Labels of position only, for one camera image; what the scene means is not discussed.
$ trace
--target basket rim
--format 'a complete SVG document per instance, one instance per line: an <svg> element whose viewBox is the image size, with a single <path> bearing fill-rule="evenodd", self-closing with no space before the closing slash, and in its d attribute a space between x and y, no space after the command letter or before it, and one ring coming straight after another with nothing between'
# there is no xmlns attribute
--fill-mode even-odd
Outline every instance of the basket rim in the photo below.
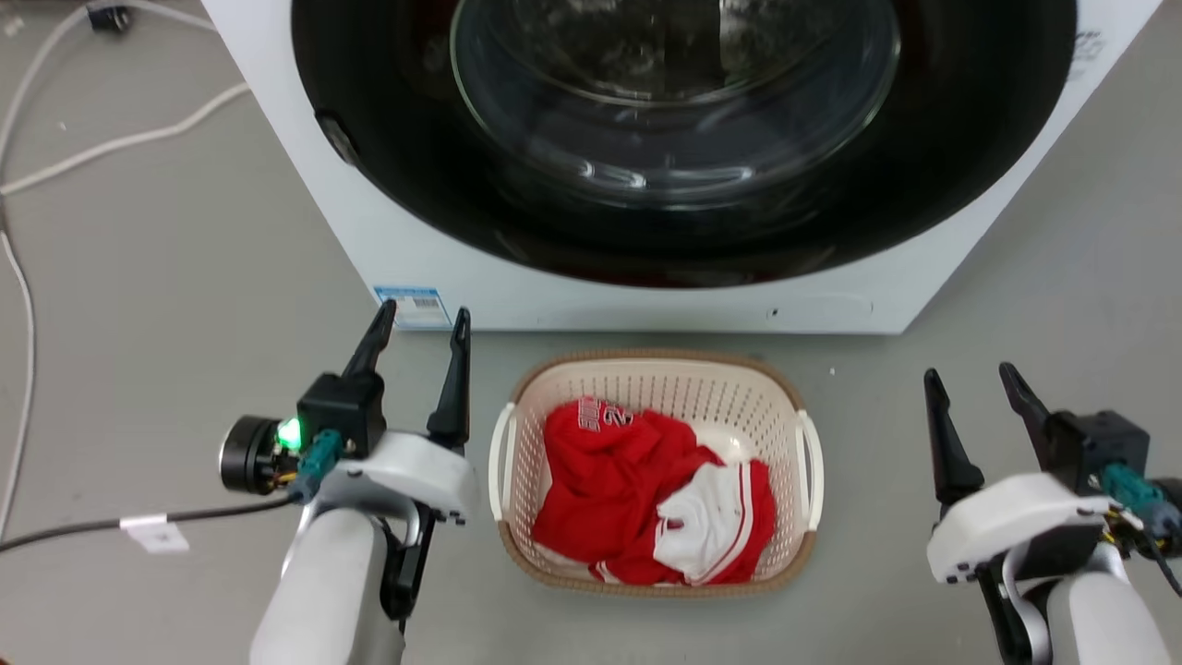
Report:
<svg viewBox="0 0 1182 665"><path fill-rule="evenodd" d="M785 393L788 395L788 402L797 411L805 409L805 402L800 397L800 392L793 386L787 379L784 378L774 367L767 365L766 363L758 361L755 359L736 357L732 354L725 354L719 352L699 352L693 350L661 350L661 348L635 348L635 350L597 350L590 352L576 352L572 354L561 356L551 359L541 365L535 366L525 377L518 382L517 387L513 389L513 404L521 402L521 396L525 395L526 389L530 384L533 384L534 379L540 377L544 372L558 367L560 365L570 365L574 363L587 363L597 360L690 360L700 363L713 363L715 365L734 365L736 367L743 367L746 370L754 370L760 374L766 376L768 379L774 382Z"/></svg>
<svg viewBox="0 0 1182 665"><path fill-rule="evenodd" d="M548 370L574 363L609 360L688 360L716 365L733 365L746 370L753 370L774 382L788 396L788 402L792 403L792 406L798 412L805 410L804 399L801 399L800 392L797 391L797 387L788 383L788 380L785 379L784 376L775 369L765 363L717 352L662 348L597 350L576 352L553 358L535 366L521 378L517 387L513 390L512 403L520 403L521 396L525 395L525 391L530 387L530 385ZM804 568L805 563L807 563L808 558L812 554L813 545L817 539L816 529L805 532L800 540L800 548L797 550L797 554L792 558L792 561L788 562L784 571L780 571L775 575L758 582L703 587L644 587L631 585L609 585L606 582L577 580L546 573L531 563L530 560L526 559L525 554L521 553L517 541L513 539L513 533L507 521L498 521L496 528L501 535L501 542L505 546L505 550L508 553L509 559L517 563L521 572L543 585L576 592L634 598L728 598L777 591L786 586L800 574L800 571Z"/></svg>

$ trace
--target concrete floor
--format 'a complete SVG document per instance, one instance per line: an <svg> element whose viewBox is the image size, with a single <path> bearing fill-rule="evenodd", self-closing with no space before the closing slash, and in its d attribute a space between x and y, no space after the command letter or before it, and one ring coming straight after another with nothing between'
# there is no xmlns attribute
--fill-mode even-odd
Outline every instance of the concrete floor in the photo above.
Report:
<svg viewBox="0 0 1182 665"><path fill-rule="evenodd" d="M0 34L7 103L60 5L25 2ZM188 8L200 11L196 4ZM1182 0L1167 0L1074 124L905 335L476 335L473 443L534 364L662 345L762 358L820 429L827 501L813 559L782 593L638 602L551 591L502 552L491 515L436 533L407 663L996 663L980 594L924 559L936 513L921 376L937 367L969 455L992 481L1035 469L995 367L1052 408L1111 408L1182 475ZM144 18L122 41L78 31L52 59L7 170L171 124L239 80L217 39ZM11 534L243 501L214 461L242 413L284 416L338 370L372 300L252 99L9 201L38 306L40 371ZM24 382L24 320L0 269L0 459ZM439 335L398 335L381 364L391 426L420 428L442 383ZM0 558L0 654L41 663L243 663L296 510L184 529L149 556L119 534ZM1130 565L1175 654L1182 600Z"/></svg>

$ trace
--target white washing machine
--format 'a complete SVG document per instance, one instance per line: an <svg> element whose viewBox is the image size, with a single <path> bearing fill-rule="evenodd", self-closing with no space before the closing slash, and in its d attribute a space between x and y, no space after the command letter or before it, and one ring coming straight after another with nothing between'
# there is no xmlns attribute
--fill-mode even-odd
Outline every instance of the white washing machine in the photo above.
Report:
<svg viewBox="0 0 1182 665"><path fill-rule="evenodd" d="M400 327L897 334L1160 0L204 0Z"/></svg>

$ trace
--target laundry basket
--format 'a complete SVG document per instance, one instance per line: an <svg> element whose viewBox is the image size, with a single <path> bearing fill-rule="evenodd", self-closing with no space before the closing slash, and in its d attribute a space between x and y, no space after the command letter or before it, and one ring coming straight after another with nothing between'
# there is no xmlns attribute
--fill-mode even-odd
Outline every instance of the laundry basket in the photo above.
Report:
<svg viewBox="0 0 1182 665"><path fill-rule="evenodd" d="M749 582L604 583L586 566L564 562L533 542L533 521L551 484L543 442L546 417L584 396L682 420L725 462L756 457L768 465L775 533ZM602 594L709 598L778 589L808 560L824 487L820 441L797 390L764 364L710 353L603 351L537 367L498 418L488 454L488 501L509 558L544 585Z"/></svg>

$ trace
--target wire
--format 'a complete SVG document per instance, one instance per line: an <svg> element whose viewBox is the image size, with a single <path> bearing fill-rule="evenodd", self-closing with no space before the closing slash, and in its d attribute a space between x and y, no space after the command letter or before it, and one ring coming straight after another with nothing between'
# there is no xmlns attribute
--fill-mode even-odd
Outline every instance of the wire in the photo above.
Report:
<svg viewBox="0 0 1182 665"><path fill-rule="evenodd" d="M8 516L12 514L12 501L17 495L17 481L20 476L21 461L25 457L25 444L28 442L28 417L33 411L33 378L37 377L37 324L33 317L33 293L28 288L28 279L25 270L17 260L8 232L0 224L0 242L4 242L4 253L12 263L12 270L17 274L17 282L20 285L20 293L25 299L25 399L20 406L20 424L17 426L17 446L12 451L12 463L8 467L7 490L4 496L4 506L0 508L0 542L4 541L4 532L8 526Z"/></svg>
<svg viewBox="0 0 1182 665"><path fill-rule="evenodd" d="M106 143L95 145L89 150L78 152L77 155L65 158L51 167L46 167L43 168L41 170L38 170L37 172L26 175L20 180L15 180L7 184L0 184L0 196L11 196L18 191L24 191L25 189L40 184L41 182L45 182L46 180L50 180L52 177L57 177L63 172L66 172L67 170L74 169L86 162L97 159L98 157L102 157L104 155L109 155L118 150L131 148L134 145L139 145L141 143L149 143L151 141L160 141L161 138L170 138L173 136L184 133L186 131L196 126L201 120L209 117L209 115L216 111L217 109L225 106L229 102L236 99L238 97L241 97L242 94L249 91L251 87L247 84L239 83L238 85L234 85L233 87L229 87L221 94L214 97L213 99L207 102L203 106L197 109L193 115L190 115L189 117L184 118L183 120L174 125L162 126L160 129L154 129L151 131L143 131L139 133L134 133L131 136L124 136L123 138L115 138L113 141L108 141Z"/></svg>
<svg viewBox="0 0 1182 665"><path fill-rule="evenodd" d="M274 510L277 508L291 506L294 502L296 502L294 496L286 496L281 500L268 501L264 503L251 503L233 508L215 508L210 510L189 510L182 513L169 513L164 515L164 521L173 523L195 522L199 520L216 520L219 517L251 515L253 513L262 513L265 510ZM122 528L121 527L122 522L123 519L98 520L96 522L83 522L80 524L69 524L66 527L56 527L53 529L45 529L44 532L35 532L28 534L27 536L20 536L8 542L0 543L0 554L17 549L22 546L28 546L47 541L51 539L57 539L58 536L70 536L73 534L87 534L91 532L106 532L112 529L119 529Z"/></svg>
<svg viewBox="0 0 1182 665"><path fill-rule="evenodd" d="M162 7L160 5L156 5L154 2L148 2L145 0L103 0L99 2L91 4L90 7L102 8L102 7L110 7L113 5L134 7L187 25L191 25L194 27L199 27L202 30L208 30L213 32L216 32L217 30L212 22L204 19L186 14L184 12L178 12L170 7ZM13 94L12 102L8 104L8 110L5 112L4 122L0 123L0 180L2 180L4 177L5 158L7 157L8 154L8 144L12 141L13 128L17 125L17 119L20 117L20 110L25 104L25 97L28 96L28 90L30 87L32 87L33 80L37 78L38 72L40 72L41 67L45 65L45 60L46 58L48 58L50 52L53 51L53 48L58 45L59 41L61 41L61 38L65 37L65 34L70 32L71 28L73 28L74 26L77 26L78 24L80 24L83 20L86 19L87 15L86 9L87 7L84 6L84 7L78 7L73 12L70 12L70 14L67 14L66 18L61 20L61 22L59 22L52 31L50 31L50 34L45 38L45 41L41 43L40 47L38 47L37 53L33 56L32 61L25 70L25 74L21 77L20 83L17 85L17 92ZM69 170L70 168L73 168L74 165L78 165L85 161L89 161L90 158L98 157L100 154L105 152L95 154L87 159L80 159L74 164L66 165L61 168L60 171L57 172L64 172L65 170ZM59 167L61 167L61 164L51 167L51 169L56 169ZM46 178L52 177L53 175L46 175L45 177ZM32 185L33 183L30 183L26 187L32 187ZM33 315L33 294L28 287L28 279L25 276L25 270L24 268L21 268L20 261L17 257L17 252L13 248L12 237L8 234L8 220L5 214L4 196L5 196L4 193L0 191L0 240L2 240L5 255L8 257L8 262L12 265L12 270L13 273L17 274L17 281L20 283L21 295L25 301L26 332L28 340L27 340L27 364L25 374L25 399L20 409L20 422L19 425L17 426L17 444L13 448L12 452L12 464L8 468L8 481L4 494L4 503L0 504L0 542L4 542L4 534L5 529L8 526L8 517L12 515L13 500L17 496L17 485L20 480L21 463L25 457L26 443L28 442L28 422L33 413L33 389L34 389L34 379L37 377L37 319Z"/></svg>
<svg viewBox="0 0 1182 665"><path fill-rule="evenodd" d="M1165 556L1162 554L1161 548L1157 547L1157 541L1145 536L1145 547L1149 549L1149 554L1154 556L1154 561L1157 562L1157 567L1162 569L1162 575L1165 576L1165 581L1169 582L1170 588L1174 593L1182 596L1182 583L1178 583L1178 579L1174 575L1174 571L1170 569L1170 565L1165 562Z"/></svg>

